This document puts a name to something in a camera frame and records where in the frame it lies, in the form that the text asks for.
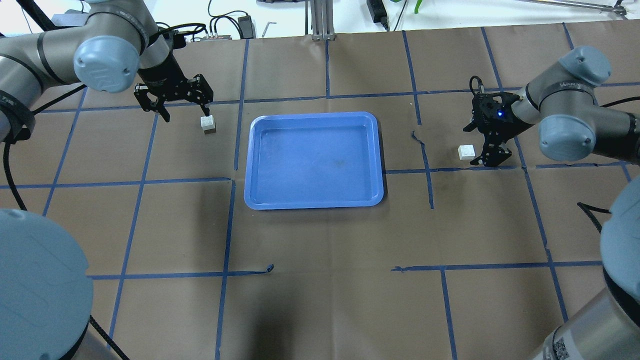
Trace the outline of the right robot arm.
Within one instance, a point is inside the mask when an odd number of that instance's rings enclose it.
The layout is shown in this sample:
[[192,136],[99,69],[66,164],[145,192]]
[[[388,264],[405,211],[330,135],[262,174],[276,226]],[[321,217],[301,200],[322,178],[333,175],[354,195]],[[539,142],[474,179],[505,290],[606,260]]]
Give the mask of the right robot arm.
[[[472,76],[471,119],[464,132],[484,137],[472,166],[497,167],[511,155],[507,141],[538,125],[538,144],[549,159],[576,162],[591,154],[639,164],[639,116],[599,105],[594,94],[611,64],[580,46],[517,92],[487,92]],[[597,224],[605,287],[553,330],[531,360],[637,360],[640,353],[640,193],[631,181]]]

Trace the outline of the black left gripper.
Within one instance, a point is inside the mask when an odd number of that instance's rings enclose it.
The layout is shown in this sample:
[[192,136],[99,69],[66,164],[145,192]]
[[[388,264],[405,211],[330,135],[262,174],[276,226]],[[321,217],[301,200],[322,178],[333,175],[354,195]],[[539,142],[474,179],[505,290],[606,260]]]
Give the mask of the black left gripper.
[[203,74],[188,79],[172,52],[159,64],[141,68],[137,73],[142,82],[135,85],[134,96],[143,111],[154,112],[169,123],[165,102],[185,100],[199,105],[205,117],[211,115],[213,89]]

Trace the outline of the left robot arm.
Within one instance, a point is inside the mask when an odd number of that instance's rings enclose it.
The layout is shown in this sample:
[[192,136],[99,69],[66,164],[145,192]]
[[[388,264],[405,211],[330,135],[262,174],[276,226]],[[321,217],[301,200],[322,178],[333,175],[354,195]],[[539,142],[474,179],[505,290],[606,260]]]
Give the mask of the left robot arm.
[[166,122],[169,101],[201,107],[214,124],[213,90],[201,74],[187,78],[174,57],[176,27],[158,27],[142,0],[91,0],[83,25],[1,39],[3,169],[18,207],[1,210],[1,358],[71,360],[95,326],[94,283],[78,242],[60,225],[30,212],[10,173],[10,148],[35,130],[32,105],[50,88],[115,94],[133,86],[145,112]]

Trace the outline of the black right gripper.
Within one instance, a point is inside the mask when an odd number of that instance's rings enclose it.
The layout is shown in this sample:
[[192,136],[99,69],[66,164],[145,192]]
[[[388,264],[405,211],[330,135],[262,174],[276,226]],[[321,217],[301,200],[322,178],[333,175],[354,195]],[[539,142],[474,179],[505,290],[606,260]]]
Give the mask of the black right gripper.
[[522,97],[510,92],[477,92],[473,96],[469,123],[462,128],[466,133],[481,132],[484,143],[471,166],[498,167],[512,157],[513,152],[505,141],[525,132],[526,123],[513,110]]

